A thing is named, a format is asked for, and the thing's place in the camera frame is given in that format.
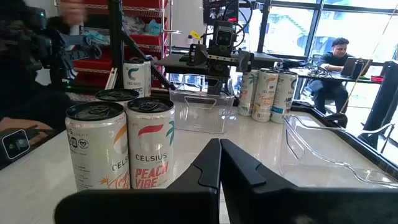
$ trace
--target white wall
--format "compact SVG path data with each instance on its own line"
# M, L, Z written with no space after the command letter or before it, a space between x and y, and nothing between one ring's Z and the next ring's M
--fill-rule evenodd
M174 0L173 30L180 30L183 33L173 34L173 46L189 47L187 38L191 30L200 34L205 33L202 5L202 0Z

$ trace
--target pull tab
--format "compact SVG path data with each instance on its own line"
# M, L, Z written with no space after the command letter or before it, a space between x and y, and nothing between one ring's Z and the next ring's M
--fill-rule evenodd
M108 114L110 108L107 106L95 106L88 113L93 115Z
M158 107L159 107L159 104L156 102L147 102L147 103L143 103L142 105L140 105L140 107L138 109L143 110L143 111L153 111L154 109L156 109Z
M122 96L124 96L124 94L122 94L121 92L118 91L113 91L109 93L109 96L115 97L115 98L120 98Z

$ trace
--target energy drink can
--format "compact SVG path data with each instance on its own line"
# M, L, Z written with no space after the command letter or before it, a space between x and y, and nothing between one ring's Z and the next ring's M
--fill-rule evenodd
M130 189L127 119L122 105L90 102L67 109L76 187Z
M258 70L251 70L251 72L245 73L242 77L238 105L238 113L242 116L251 116L252 114L258 78Z
M278 76L278 72L266 68L261 69L259 72L251 116L258 122L267 122L271 117Z
M271 121L283 123L283 115L289 114L292 107L294 90L297 85L297 73L290 71L279 72L274 105L272 106Z
M139 94L136 90L127 89L113 89L113 90L102 90L95 94L95 97L101 101L119 103L127 108L127 102L138 98Z
M151 72L151 62L150 61L145 61L145 90L144 90L144 96L149 97L150 96L150 89L151 89L151 81L152 81L152 72Z
M162 189L173 182L173 102L145 97L127 104L131 187Z
M136 90L139 97L145 96L147 67L143 59L132 59L123 64L124 88Z

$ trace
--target can lid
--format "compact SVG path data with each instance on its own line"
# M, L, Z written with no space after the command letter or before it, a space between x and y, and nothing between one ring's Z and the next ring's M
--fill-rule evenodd
M141 59L141 58L132 58L132 59L126 61L126 63L144 63L144 62L145 62L145 60Z
M174 107L174 103L162 98L143 97L130 101L127 107L140 113L161 113L171 110Z
M137 91L127 89L102 90L95 94L97 99L111 102L130 101L138 96L139 93Z
M297 73L291 72L291 71L287 71L287 70L280 71L279 73L286 74L286 75L297 75Z
M67 109L67 117L77 121L102 121L117 117L124 112L119 103L89 102Z
M277 71L271 70L271 69L269 69L269 68L262 68L260 71L262 71L262 72L267 72L267 73L278 73Z

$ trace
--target laptop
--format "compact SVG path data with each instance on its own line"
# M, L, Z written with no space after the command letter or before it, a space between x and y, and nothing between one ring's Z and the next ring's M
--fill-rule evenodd
M346 76L346 77L351 76L351 73L353 72L353 69L354 69L355 62L358 59L359 58L349 57L344 65L343 71L340 73L340 75ZM369 59L362 59L362 61L363 61L363 66L365 67L364 74L366 74L366 72L368 72L370 66L372 65L373 60L371 59L369 64L368 64Z

